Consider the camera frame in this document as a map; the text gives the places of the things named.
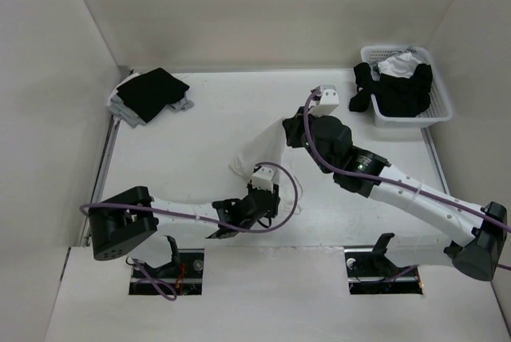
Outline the white tank top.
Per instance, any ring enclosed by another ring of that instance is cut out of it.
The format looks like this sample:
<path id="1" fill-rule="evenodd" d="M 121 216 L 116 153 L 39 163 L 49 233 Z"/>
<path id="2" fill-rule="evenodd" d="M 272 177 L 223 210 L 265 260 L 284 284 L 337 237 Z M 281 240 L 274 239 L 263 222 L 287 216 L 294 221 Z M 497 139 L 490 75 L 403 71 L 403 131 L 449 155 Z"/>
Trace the white tank top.
<path id="1" fill-rule="evenodd" d="M 279 185 L 281 175 L 290 179 L 292 198 L 285 200 L 283 204 L 288 208 L 294 208 L 294 214 L 298 215 L 301 213 L 299 200 L 303 195 L 303 189 L 298 179 L 292 174 L 291 166 L 285 166 L 281 162 L 286 145 L 282 122 L 282 119 L 276 121 L 249 141 L 232 159 L 229 169 L 250 185 L 252 174 L 260 166 L 272 167 L 275 171 L 274 185 Z"/>

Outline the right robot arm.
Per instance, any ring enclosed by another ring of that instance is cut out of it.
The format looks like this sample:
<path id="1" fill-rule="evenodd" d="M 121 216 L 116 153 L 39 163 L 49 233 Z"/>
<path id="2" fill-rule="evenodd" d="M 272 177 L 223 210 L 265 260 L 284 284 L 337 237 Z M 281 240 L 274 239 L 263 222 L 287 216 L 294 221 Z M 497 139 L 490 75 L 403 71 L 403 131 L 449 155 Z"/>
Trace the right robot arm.
<path id="1" fill-rule="evenodd" d="M 464 275 L 491 281 L 510 231 L 505 206 L 460 201 L 400 171 L 386 158 L 359 148 L 337 117 L 305 115 L 283 121 L 286 143 L 305 148 L 341 189 L 391 205 L 436 228 L 433 235 L 383 233 L 370 255 L 382 275 L 409 265 L 452 266 Z"/>

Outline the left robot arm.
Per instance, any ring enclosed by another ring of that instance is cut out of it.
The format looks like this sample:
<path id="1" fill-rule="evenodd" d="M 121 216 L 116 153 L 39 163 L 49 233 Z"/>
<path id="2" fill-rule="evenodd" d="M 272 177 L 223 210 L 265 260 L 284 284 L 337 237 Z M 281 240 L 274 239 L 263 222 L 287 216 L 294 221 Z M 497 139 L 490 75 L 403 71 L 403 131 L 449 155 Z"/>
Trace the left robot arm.
<path id="1" fill-rule="evenodd" d="M 179 268 L 183 249 L 202 249 L 209 241 L 249 233 L 264 217 L 274 218 L 279 207 L 279 186 L 248 185 L 248 194 L 193 205 L 152 197 L 136 186 L 87 208 L 93 257 L 107 261 L 129 256 L 168 277 Z"/>

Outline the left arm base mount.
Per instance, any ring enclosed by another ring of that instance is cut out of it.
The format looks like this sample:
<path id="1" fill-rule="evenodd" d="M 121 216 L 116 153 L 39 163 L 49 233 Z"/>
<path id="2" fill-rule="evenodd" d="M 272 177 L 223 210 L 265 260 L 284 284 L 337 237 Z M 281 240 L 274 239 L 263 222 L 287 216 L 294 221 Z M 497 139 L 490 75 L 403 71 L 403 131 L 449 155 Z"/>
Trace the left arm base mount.
<path id="1" fill-rule="evenodd" d="M 132 269 L 129 295 L 158 296 L 164 294 L 171 300 L 178 296 L 200 296 L 203 287 L 204 250 L 178 249 L 169 241 L 171 260 L 158 268 L 139 262 L 146 275 L 130 257 L 125 263 Z"/>

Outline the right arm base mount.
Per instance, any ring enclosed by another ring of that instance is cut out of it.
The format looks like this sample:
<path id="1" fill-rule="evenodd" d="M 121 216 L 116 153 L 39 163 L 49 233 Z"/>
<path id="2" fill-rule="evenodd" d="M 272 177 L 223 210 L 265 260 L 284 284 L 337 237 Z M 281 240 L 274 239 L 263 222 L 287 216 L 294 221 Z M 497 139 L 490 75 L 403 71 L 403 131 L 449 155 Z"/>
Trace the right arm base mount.
<path id="1" fill-rule="evenodd" d="M 373 246 L 344 249 L 351 295 L 423 294 L 417 266 L 399 268 L 386 258 L 393 237 L 393 233 L 383 233 Z"/>

